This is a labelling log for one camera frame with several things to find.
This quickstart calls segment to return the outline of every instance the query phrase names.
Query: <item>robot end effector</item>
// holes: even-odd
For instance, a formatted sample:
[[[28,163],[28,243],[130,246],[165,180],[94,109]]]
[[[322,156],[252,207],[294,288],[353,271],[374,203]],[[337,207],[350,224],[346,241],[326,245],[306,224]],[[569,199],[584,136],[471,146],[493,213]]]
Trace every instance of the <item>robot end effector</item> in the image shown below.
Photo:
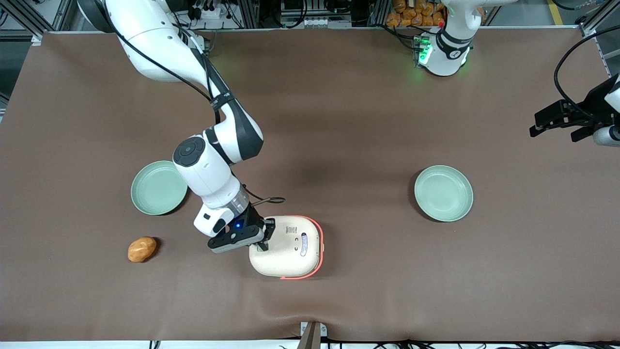
[[[554,102],[535,113],[536,124],[529,129],[530,137],[547,130],[581,126],[570,137],[578,142],[593,136],[598,145],[620,147],[620,77],[618,74],[590,90],[583,102],[577,103],[582,111],[565,99]]]

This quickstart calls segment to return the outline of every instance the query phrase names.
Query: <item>black strap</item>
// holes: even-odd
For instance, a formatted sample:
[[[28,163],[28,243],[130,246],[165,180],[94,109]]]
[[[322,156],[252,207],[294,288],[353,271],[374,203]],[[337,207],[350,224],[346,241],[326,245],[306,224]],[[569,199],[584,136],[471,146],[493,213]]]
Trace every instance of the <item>black strap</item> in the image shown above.
[[[467,49],[469,48],[469,45],[465,45],[463,47],[454,47],[454,46],[448,45],[441,38],[440,35],[437,35],[437,47],[439,47],[439,49],[446,54],[446,57],[448,57],[449,60],[457,60],[459,57],[463,55],[463,53],[467,51]]]
[[[459,45],[464,45],[466,43],[470,43],[471,40],[474,38],[474,37],[471,37],[469,39],[457,39],[457,38],[453,37],[452,35],[448,34],[448,32],[446,31],[446,27],[445,26],[443,28],[441,28],[441,30],[439,31],[439,34],[437,34],[437,35],[438,36],[439,35],[443,35],[443,36],[446,37],[446,39],[448,39],[448,40],[450,40],[450,41],[452,41],[454,43],[457,43]]]
[[[235,97],[232,92],[226,91],[223,94],[219,94],[214,98],[211,98],[211,107],[214,111],[220,110],[226,103],[234,100]]]
[[[228,155],[226,155],[226,152],[222,148],[222,144],[219,143],[218,136],[215,134],[215,131],[213,130],[213,128],[209,127],[208,129],[206,129],[205,134],[206,134],[206,139],[209,141],[209,144],[211,144],[211,146],[213,146],[215,151],[218,152],[220,156],[222,156],[222,158],[224,159],[224,161],[226,161],[228,166],[233,165],[231,159],[228,157]]]

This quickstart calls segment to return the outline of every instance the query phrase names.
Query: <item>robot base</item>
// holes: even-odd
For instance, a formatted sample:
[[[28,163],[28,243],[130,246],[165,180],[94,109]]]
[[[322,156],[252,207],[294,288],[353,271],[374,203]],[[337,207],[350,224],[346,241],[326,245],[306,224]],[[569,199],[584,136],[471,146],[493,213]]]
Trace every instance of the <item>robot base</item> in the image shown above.
[[[250,246],[250,263],[256,271],[282,280],[299,280],[312,276],[323,263],[323,230],[308,217],[277,215],[275,230],[262,251]]]
[[[459,55],[456,59],[448,59],[445,53],[443,53],[437,44],[437,35],[433,34],[422,34],[423,38],[429,39],[429,48],[425,51],[421,51],[416,53],[417,61],[420,66],[426,68],[430,73],[437,76],[450,76],[455,74],[459,68],[465,64],[467,54],[469,53],[469,48],[465,53],[461,54],[456,51],[456,54]]]

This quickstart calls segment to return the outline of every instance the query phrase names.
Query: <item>green plate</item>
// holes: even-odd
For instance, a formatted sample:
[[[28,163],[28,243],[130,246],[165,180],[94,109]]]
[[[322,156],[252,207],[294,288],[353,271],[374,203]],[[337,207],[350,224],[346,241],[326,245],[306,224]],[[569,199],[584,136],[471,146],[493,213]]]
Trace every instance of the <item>green plate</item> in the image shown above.
[[[474,190],[464,174],[450,166],[431,166],[415,180],[415,200],[424,213],[442,222],[459,220],[471,210]]]
[[[187,184],[171,161],[155,161],[146,165],[133,179],[131,200],[141,212],[158,215],[177,207]]]

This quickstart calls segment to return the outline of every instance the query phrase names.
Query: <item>brown tablecloth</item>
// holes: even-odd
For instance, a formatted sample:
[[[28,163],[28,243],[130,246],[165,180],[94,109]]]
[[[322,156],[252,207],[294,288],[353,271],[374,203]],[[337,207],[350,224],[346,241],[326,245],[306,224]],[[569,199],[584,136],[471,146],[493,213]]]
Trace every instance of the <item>brown tablecloth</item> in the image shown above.
[[[381,30],[219,35],[213,63],[266,139],[236,174],[288,199],[261,214],[326,234],[320,272],[280,281],[245,248],[210,252],[193,194],[161,217],[131,203],[144,165],[213,123],[207,102],[139,75],[113,35],[45,35],[0,125],[0,340],[280,338],[305,320],[338,340],[618,339],[620,152],[528,133],[579,38],[481,30],[439,78]],[[578,101],[606,79],[594,43],[560,79]],[[473,185],[458,222],[415,203],[436,164]],[[142,235],[163,248],[132,264]]]

